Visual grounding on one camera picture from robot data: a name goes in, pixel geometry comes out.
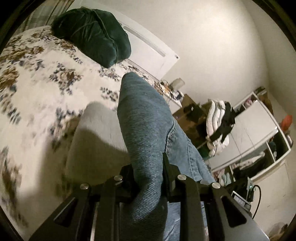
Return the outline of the white wardrobe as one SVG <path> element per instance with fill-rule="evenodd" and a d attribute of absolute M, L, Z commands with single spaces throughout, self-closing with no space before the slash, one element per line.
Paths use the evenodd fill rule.
<path fill-rule="evenodd" d="M 242 174 L 255 181 L 278 166 L 291 151 L 280 124 L 273 116 L 267 89 L 260 87 L 235 107 L 235 125 L 229 145 L 209 159 L 212 173 L 232 181 Z"/>

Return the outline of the large brown cardboard box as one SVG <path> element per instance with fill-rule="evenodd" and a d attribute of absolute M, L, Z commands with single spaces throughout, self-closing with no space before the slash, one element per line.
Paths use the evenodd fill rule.
<path fill-rule="evenodd" d="M 198 148 L 206 142 L 206 108 L 196 104 L 187 94 L 184 95 L 181 105 L 182 108 L 176 111 L 173 117 L 192 144 Z"/>

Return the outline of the orange object on wardrobe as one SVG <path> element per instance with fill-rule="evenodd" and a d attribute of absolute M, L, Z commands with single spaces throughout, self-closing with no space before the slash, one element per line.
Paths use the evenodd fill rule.
<path fill-rule="evenodd" d="M 292 115 L 286 115 L 283 118 L 283 120 L 281 121 L 281 124 L 280 124 L 280 127 L 281 127 L 281 129 L 282 129 L 283 132 L 288 131 L 288 129 L 292 125 L 292 120 L 293 120 Z"/>

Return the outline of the black clothes on chair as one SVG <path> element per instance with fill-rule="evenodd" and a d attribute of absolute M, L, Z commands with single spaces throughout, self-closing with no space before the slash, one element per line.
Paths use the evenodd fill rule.
<path fill-rule="evenodd" d="M 221 138 L 221 142 L 223 143 L 227 135 L 232 131 L 233 126 L 235 125 L 235 117 L 236 113 L 233 110 L 231 104 L 229 102 L 225 102 L 225 114 L 222 118 L 221 125 L 219 128 L 210 136 L 211 142 L 214 142 Z"/>

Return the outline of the blue denim jeans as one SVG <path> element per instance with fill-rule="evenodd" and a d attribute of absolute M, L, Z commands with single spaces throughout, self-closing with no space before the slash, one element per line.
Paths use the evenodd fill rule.
<path fill-rule="evenodd" d="M 195 181 L 212 183 L 214 178 L 164 98 L 133 72 L 122 78 L 117 116 L 137 194 L 122 205 L 120 238 L 179 240 L 181 207 L 162 195 L 163 157 Z"/>

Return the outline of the white bed headboard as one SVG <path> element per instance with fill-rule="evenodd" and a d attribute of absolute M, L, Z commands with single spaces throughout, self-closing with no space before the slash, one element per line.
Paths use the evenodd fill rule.
<path fill-rule="evenodd" d="M 74 1 L 71 9 L 100 9 L 112 13 L 128 34 L 132 53 L 128 58 L 158 80 L 177 63 L 179 56 L 162 40 L 128 16 L 98 1 Z"/>

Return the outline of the dark green velvet duvet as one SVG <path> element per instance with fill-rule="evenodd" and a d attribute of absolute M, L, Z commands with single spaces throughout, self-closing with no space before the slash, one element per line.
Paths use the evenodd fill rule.
<path fill-rule="evenodd" d="M 126 31 L 115 16 L 99 9 L 71 9 L 52 23 L 54 36 L 73 43 L 82 53 L 109 68 L 130 57 Z"/>

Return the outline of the floral bed blanket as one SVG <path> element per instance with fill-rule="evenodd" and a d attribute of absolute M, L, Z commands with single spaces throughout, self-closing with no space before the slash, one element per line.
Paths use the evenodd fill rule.
<path fill-rule="evenodd" d="M 70 193 L 65 165 L 88 103 L 116 112 L 121 79 L 134 72 L 159 81 L 130 60 L 104 68 L 49 26 L 13 36 L 1 53 L 1 208 L 28 240 Z"/>

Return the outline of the beige table lamp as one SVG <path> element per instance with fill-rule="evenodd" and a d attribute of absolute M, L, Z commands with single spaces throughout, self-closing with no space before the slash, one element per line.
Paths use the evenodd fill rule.
<path fill-rule="evenodd" d="M 184 80 L 182 80 L 182 78 L 177 78 L 171 83 L 171 88 L 172 90 L 177 91 L 184 85 L 185 85 Z"/>

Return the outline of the white bedside table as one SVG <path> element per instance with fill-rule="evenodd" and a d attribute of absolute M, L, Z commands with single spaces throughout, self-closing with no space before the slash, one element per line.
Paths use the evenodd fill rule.
<path fill-rule="evenodd" d="M 170 90 L 169 84 L 165 80 L 159 82 L 160 92 L 168 104 L 171 113 L 174 114 L 176 111 L 182 108 L 182 101 L 184 94 L 179 90 Z"/>

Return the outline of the white puffer jacket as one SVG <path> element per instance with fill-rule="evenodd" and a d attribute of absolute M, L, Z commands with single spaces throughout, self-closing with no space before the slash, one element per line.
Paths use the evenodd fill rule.
<path fill-rule="evenodd" d="M 222 127 L 222 119 L 226 113 L 226 103 L 222 100 L 208 99 L 209 110 L 206 117 L 207 147 L 209 157 L 220 154 L 229 145 L 229 134 L 223 137 L 218 133 L 218 128 Z"/>

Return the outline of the grey green curtain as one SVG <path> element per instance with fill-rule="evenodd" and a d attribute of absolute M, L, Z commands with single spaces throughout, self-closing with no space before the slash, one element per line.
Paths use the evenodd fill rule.
<path fill-rule="evenodd" d="M 16 33 L 41 26 L 51 25 L 56 17 L 69 9 L 74 0 L 47 0 L 38 6 L 18 27 Z"/>

